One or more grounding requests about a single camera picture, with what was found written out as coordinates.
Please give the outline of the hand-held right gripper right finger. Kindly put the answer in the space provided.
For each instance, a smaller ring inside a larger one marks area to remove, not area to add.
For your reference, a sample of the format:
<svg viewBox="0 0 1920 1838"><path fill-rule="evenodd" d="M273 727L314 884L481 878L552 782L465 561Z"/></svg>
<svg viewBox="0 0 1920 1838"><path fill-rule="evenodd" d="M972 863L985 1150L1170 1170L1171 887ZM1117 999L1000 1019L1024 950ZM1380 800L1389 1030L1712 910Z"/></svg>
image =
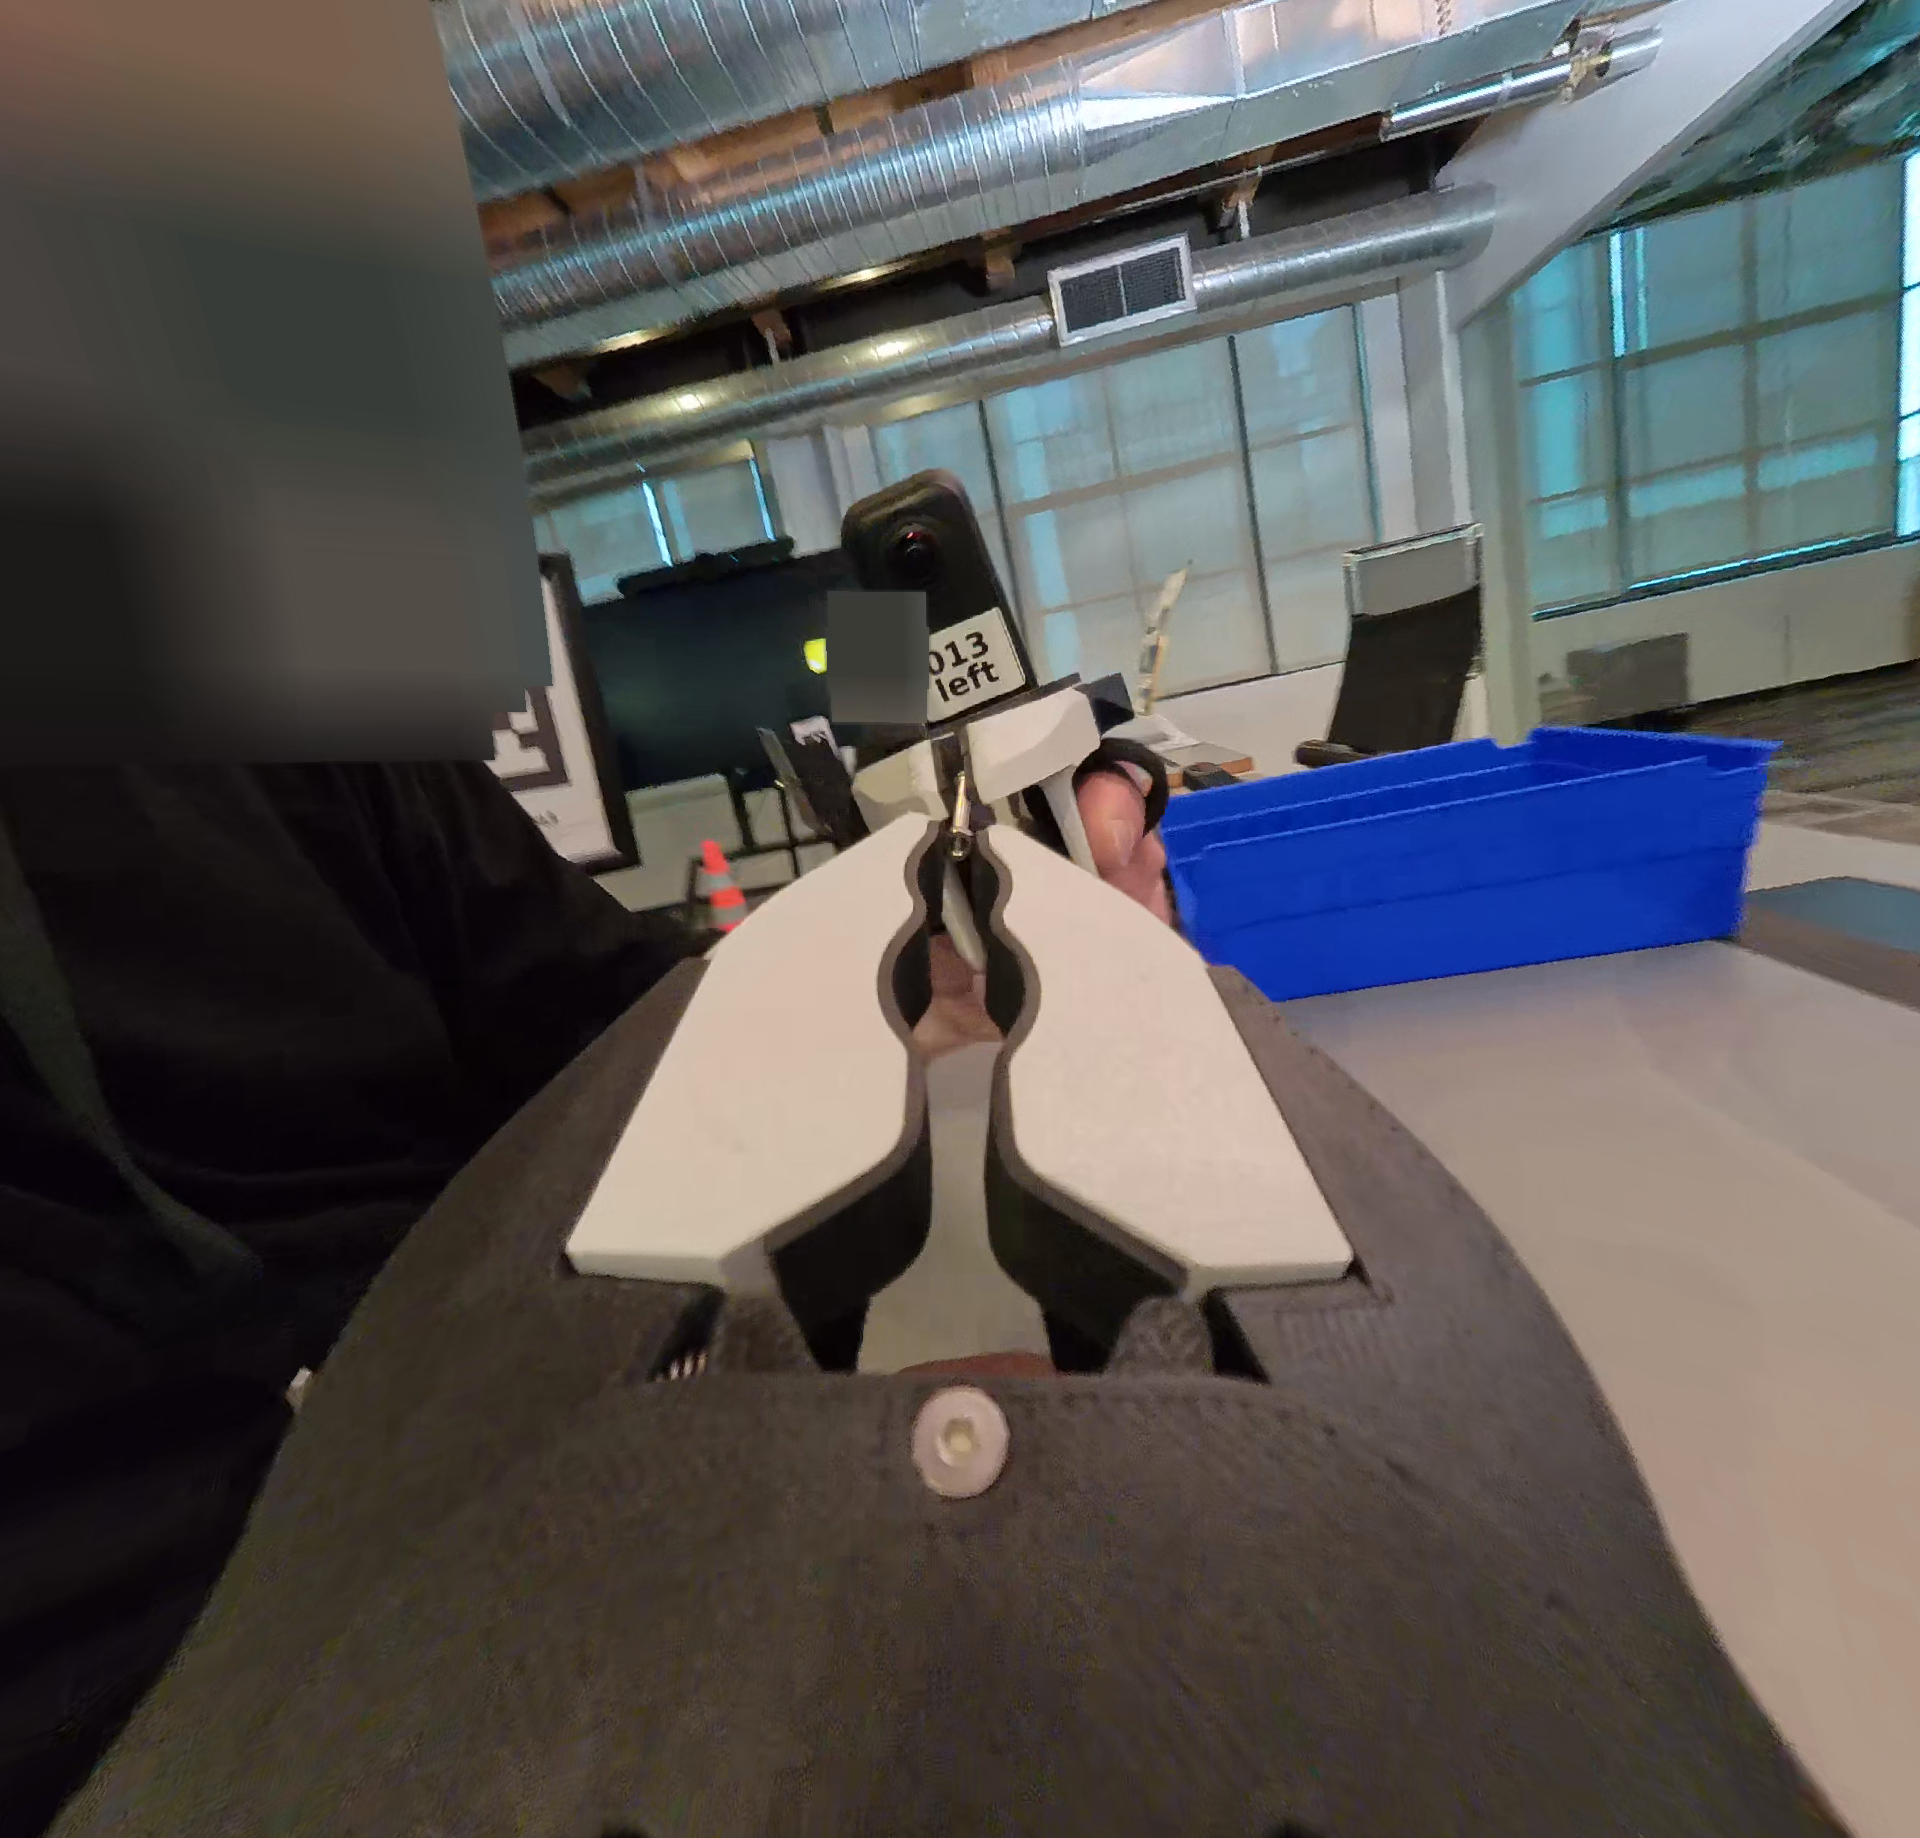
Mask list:
<svg viewBox="0 0 1920 1838"><path fill-rule="evenodd" d="M983 1145L991 1255L1049 1371L1102 1371L1153 1301L1344 1285L1355 1252L1209 965L1014 828L972 902L1003 1033Z"/></svg>

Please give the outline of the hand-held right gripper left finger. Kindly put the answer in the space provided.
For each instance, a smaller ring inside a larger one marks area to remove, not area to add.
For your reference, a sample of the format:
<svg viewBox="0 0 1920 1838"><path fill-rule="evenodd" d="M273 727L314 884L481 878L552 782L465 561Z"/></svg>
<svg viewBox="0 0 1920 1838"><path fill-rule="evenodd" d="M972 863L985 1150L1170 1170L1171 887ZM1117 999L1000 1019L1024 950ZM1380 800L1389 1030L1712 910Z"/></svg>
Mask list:
<svg viewBox="0 0 1920 1838"><path fill-rule="evenodd" d="M784 1302L829 1371L854 1369L929 1234L933 852L932 822L896 822L706 954L566 1240L578 1275Z"/></svg>

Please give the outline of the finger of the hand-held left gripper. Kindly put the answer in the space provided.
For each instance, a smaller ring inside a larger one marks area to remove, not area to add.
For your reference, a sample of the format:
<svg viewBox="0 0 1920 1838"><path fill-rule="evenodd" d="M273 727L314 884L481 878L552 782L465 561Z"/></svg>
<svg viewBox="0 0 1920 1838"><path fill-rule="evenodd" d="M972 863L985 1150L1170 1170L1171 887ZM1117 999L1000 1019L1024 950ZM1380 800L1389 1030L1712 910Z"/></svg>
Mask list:
<svg viewBox="0 0 1920 1838"><path fill-rule="evenodd" d="M972 800L997 808L1020 795L1039 795L1036 817L1049 822L1062 855L1094 877L1076 778L1097 748L1094 710L1079 685L1007 705L968 725Z"/></svg>
<svg viewBox="0 0 1920 1838"><path fill-rule="evenodd" d="M961 768L971 771L961 738L926 738L859 769L852 795L871 832L903 814L920 814L940 825L938 882L927 895L938 898L940 930L956 956L971 969L985 969L988 950L972 916L972 860L952 865L944 845L952 780Z"/></svg>

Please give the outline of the person's left hand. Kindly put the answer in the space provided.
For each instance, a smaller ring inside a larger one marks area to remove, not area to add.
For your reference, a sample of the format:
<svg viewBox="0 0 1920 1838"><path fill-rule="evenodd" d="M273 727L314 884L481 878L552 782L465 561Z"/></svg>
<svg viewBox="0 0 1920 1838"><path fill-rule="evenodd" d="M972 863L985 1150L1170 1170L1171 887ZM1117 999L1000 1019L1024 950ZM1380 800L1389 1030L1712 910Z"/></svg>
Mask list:
<svg viewBox="0 0 1920 1838"><path fill-rule="evenodd" d="M1170 926L1167 861L1147 825L1148 786L1132 768L1093 769L1076 780L1076 803L1094 873L1155 921ZM929 1068L980 1046L999 1046L1007 1027L991 1015L988 974L974 969L947 932L929 936L929 1006L915 1025L915 1048Z"/></svg>

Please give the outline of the pale slender board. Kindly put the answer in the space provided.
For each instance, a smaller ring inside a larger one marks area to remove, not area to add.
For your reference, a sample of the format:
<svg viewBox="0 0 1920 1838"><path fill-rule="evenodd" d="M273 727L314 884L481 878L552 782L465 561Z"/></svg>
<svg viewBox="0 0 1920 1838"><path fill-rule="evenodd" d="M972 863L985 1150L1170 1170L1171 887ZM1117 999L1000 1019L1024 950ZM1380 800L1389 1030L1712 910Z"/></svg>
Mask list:
<svg viewBox="0 0 1920 1838"><path fill-rule="evenodd" d="M1189 567L1180 567L1164 582L1155 606L1147 619L1140 643L1140 660L1135 673L1135 707L1138 715L1153 713L1159 702L1159 685L1170 643L1170 619L1178 606L1187 586Z"/></svg>

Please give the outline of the black monitor screen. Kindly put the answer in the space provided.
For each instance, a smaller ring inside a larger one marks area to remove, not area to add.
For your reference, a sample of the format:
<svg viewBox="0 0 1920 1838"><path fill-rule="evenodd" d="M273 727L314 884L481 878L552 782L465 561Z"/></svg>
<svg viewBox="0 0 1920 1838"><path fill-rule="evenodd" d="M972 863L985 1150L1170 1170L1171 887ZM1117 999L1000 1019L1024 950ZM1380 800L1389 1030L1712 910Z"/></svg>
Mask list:
<svg viewBox="0 0 1920 1838"><path fill-rule="evenodd" d="M839 552L716 568L668 567L584 606L584 652L625 794L764 769L758 732L824 719L808 646L852 586Z"/></svg>

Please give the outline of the white air vent grille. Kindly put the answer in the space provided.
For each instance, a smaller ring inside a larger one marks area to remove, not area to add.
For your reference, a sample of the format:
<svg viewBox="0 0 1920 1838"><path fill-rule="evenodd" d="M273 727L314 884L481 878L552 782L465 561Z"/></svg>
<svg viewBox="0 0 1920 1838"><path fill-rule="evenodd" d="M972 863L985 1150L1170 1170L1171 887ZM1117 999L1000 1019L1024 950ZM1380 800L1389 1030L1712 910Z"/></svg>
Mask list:
<svg viewBox="0 0 1920 1838"><path fill-rule="evenodd" d="M1185 237L1117 252L1047 272L1058 348L1103 342L1198 311Z"/></svg>

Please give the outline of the black and white marker board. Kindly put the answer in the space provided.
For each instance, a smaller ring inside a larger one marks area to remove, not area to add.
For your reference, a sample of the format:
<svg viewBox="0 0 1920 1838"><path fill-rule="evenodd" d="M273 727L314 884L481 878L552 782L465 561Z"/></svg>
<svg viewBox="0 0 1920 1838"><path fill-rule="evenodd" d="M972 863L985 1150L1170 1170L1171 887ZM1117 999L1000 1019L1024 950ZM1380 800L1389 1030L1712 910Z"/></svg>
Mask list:
<svg viewBox="0 0 1920 1838"><path fill-rule="evenodd" d="M584 646L584 606L566 556L540 556L549 671L493 723L490 769L549 846L587 875L641 863L613 733Z"/></svg>

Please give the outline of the black office chair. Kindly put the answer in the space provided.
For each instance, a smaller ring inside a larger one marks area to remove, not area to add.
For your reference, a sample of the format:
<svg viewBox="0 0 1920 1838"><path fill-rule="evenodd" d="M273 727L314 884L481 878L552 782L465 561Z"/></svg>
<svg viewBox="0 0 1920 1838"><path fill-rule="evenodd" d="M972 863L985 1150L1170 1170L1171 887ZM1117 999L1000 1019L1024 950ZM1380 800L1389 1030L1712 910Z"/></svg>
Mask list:
<svg viewBox="0 0 1920 1838"><path fill-rule="evenodd" d="M1454 739L1483 654L1483 530L1417 533L1344 558L1347 646L1328 738L1300 769L1352 765Z"/></svg>

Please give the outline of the person's black clothing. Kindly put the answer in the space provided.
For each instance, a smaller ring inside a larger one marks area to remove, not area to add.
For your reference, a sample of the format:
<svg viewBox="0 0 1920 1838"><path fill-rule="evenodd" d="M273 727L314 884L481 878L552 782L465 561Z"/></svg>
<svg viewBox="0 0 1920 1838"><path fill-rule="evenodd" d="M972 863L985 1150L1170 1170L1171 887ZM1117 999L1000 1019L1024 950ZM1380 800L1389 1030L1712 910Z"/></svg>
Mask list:
<svg viewBox="0 0 1920 1838"><path fill-rule="evenodd" d="M1 1823L175 1654L455 1172L708 939L479 764L3 764Z"/></svg>

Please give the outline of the dark low cabinet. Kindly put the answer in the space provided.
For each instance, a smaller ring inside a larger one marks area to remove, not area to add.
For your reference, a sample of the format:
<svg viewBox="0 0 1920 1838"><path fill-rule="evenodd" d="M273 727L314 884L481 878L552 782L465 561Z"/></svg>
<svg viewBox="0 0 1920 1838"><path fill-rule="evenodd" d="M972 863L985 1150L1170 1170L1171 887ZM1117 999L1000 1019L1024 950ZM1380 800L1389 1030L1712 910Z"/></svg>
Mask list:
<svg viewBox="0 0 1920 1838"><path fill-rule="evenodd" d="M1563 684L1572 723L1627 725L1692 707L1692 646L1687 633L1570 650Z"/></svg>

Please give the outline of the silver metal tube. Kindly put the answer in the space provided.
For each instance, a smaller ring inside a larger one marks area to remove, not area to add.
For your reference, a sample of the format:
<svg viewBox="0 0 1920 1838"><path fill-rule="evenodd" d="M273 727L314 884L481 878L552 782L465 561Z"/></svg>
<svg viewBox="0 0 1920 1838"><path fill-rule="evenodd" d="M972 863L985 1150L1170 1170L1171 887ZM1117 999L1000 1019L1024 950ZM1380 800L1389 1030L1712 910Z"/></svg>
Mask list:
<svg viewBox="0 0 1920 1838"><path fill-rule="evenodd" d="M1658 26L1585 33L1570 49L1546 61L1393 106L1380 117L1380 145L1483 121L1515 108L1577 102L1643 74L1660 45L1663 31Z"/></svg>

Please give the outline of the thin silver spiral duct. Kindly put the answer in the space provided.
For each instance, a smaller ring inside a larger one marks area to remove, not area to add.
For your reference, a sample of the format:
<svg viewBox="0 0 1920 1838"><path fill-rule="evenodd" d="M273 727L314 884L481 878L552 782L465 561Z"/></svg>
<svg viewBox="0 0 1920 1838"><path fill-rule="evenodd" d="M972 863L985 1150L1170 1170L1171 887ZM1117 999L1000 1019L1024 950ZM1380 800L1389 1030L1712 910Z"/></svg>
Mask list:
<svg viewBox="0 0 1920 1838"><path fill-rule="evenodd" d="M525 481L542 497L693 444L753 437L781 423L971 378L1061 346L1057 316L1043 298L874 335L529 431Z"/></svg>

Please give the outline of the medium silver spiral duct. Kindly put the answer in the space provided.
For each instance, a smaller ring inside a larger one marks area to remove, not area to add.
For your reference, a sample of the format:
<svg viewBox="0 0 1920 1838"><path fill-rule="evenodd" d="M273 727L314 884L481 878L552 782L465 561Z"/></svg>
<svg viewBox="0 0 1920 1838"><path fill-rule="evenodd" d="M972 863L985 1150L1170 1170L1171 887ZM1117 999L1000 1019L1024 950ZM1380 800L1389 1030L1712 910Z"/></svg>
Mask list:
<svg viewBox="0 0 1920 1838"><path fill-rule="evenodd" d="M512 335L570 327L625 335L947 269L1003 289L1029 259L1058 265L1102 246L1160 240L1177 230L1263 239L1309 218L1375 210L1413 195L1410 175L1383 161L1383 152L1350 150L1322 155L1319 165L1237 165L1159 191L949 237L935 235L944 214L919 214L708 267L693 265L688 242L613 235L602 218L592 218L583 246L559 246L552 257L517 257L497 274L495 295Z"/></svg>

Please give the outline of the large silver spiral duct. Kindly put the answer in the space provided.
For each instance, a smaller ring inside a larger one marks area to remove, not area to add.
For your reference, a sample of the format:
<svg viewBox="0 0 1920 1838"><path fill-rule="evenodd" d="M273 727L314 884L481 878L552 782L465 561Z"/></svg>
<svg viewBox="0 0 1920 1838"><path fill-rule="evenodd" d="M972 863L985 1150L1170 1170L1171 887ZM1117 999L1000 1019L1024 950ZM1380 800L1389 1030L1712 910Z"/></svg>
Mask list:
<svg viewBox="0 0 1920 1838"><path fill-rule="evenodd" d="M474 194L498 200L971 67L964 126L1065 122L1171 172L1541 67L1673 0L436 0Z"/></svg>

